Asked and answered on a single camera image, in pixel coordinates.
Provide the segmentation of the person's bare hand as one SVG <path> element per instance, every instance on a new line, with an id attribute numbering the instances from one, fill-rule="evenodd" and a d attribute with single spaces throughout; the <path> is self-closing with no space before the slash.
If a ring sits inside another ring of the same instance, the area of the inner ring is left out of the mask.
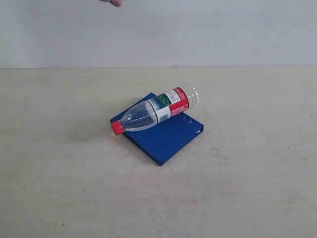
<path id="1" fill-rule="evenodd" d="M 115 7 L 121 7 L 122 6 L 122 0 L 101 0 L 103 2 L 108 2 L 112 4 Z"/>

